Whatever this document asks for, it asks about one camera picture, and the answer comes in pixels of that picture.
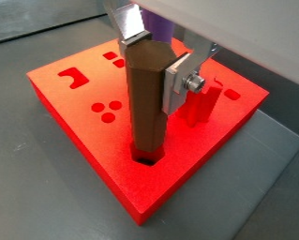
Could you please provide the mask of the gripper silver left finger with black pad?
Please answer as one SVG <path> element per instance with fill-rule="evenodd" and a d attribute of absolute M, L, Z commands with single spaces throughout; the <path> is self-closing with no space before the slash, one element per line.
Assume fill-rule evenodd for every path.
<path fill-rule="evenodd" d="M 120 4 L 119 0 L 104 0 L 104 8 L 118 33 L 120 54 L 126 55 L 127 47 L 144 39 L 151 39 L 151 32 L 143 23 L 140 7 L 134 3 Z"/>

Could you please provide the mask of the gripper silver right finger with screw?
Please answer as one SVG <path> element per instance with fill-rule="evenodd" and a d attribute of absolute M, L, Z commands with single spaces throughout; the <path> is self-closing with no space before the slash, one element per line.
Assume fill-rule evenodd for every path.
<path fill-rule="evenodd" d="M 184 33 L 184 45 L 192 53 L 183 53 L 166 69 L 162 110 L 171 115 L 184 104 L 187 92 L 198 94 L 206 84 L 199 76 L 202 64 L 218 53 L 219 45 L 190 30 Z"/>

